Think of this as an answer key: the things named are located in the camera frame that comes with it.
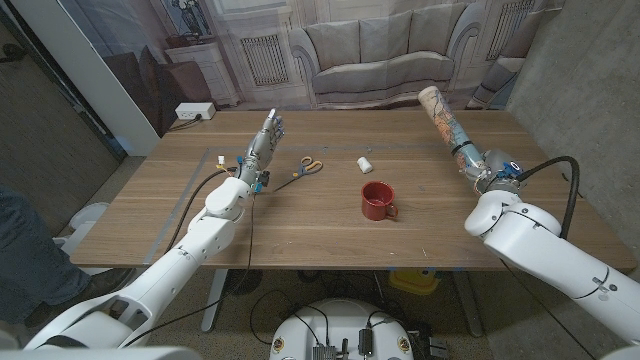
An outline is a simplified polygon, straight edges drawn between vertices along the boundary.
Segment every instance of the white spool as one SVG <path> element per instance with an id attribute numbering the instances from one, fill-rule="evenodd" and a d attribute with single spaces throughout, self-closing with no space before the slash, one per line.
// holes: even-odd
<path id="1" fill-rule="evenodd" d="M 360 170 L 362 170 L 363 174 L 373 170 L 373 166 L 371 166 L 371 163 L 364 156 L 358 159 L 358 166 L 360 166 Z"/>

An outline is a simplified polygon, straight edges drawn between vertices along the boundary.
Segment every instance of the mug handle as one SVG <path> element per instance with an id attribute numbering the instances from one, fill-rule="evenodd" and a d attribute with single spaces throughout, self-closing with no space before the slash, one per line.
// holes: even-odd
<path id="1" fill-rule="evenodd" d="M 395 205 L 389 204 L 387 205 L 386 209 L 387 209 L 387 216 L 386 216 L 387 218 L 394 219 L 396 216 L 398 216 L 398 208 Z M 389 209 L 393 210 L 393 215 L 389 213 Z"/>

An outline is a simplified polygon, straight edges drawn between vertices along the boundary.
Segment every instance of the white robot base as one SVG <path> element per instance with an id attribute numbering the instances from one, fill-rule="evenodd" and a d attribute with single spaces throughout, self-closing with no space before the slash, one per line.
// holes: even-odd
<path id="1" fill-rule="evenodd" d="M 310 306 L 324 312 L 327 320 L 311 307 L 300 309 L 296 313 L 300 319 L 292 315 L 278 327 L 271 343 L 270 360 L 335 359 L 336 354 L 350 360 L 413 359 L 407 332 L 395 319 L 377 307 L 352 299 L 325 299 Z M 359 349 L 362 346 L 360 331 L 367 328 L 368 320 L 372 325 L 371 347 Z M 330 341 L 328 346 L 325 344 L 327 321 Z M 347 340 L 347 356 L 342 355 L 344 339 Z"/>

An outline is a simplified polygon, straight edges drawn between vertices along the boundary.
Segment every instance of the power outlet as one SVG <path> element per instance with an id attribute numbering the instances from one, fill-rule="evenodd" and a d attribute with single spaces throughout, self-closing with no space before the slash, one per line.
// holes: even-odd
<path id="1" fill-rule="evenodd" d="M 198 114 L 203 120 L 208 120 L 216 113 L 213 103 L 182 103 L 176 108 L 179 120 L 193 120 Z"/>

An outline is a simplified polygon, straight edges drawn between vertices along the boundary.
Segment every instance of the wooden table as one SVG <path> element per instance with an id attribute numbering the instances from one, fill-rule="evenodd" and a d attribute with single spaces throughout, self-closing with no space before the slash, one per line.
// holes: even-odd
<path id="1" fill-rule="evenodd" d="M 139 267 L 157 260 L 186 200 L 176 208 L 176 220 L 167 219 L 192 176 L 195 182 L 187 199 L 200 181 L 217 170 L 218 155 L 225 155 L 227 166 L 235 165 L 266 114 L 219 112 L 212 121 L 167 134 L 78 246 L 72 261 L 87 267 Z M 423 111 L 283 111 L 280 115 L 286 135 L 268 168 L 270 186 L 255 201 L 253 268 L 504 270 L 482 241 L 465 232 L 464 220 L 478 198 Z M 525 168 L 547 159 L 506 112 L 456 115 L 481 150 L 500 148 Z M 305 155 L 324 162 L 323 170 L 271 193 L 269 189 L 284 182 Z M 372 163 L 371 173 L 362 174 L 358 168 L 361 156 Z M 186 223 L 225 176 L 214 178 L 198 194 Z M 360 189 L 371 180 L 394 187 L 397 220 L 373 222 L 362 215 Z M 530 179 L 521 196 L 562 219 L 568 189 L 560 171 L 548 168 Z M 246 267 L 249 215 L 238 224 L 231 245 L 205 265 Z M 152 250 L 163 228 L 164 235 Z M 584 199 L 578 200 L 569 240 L 615 268 L 636 266 L 629 249 Z"/>

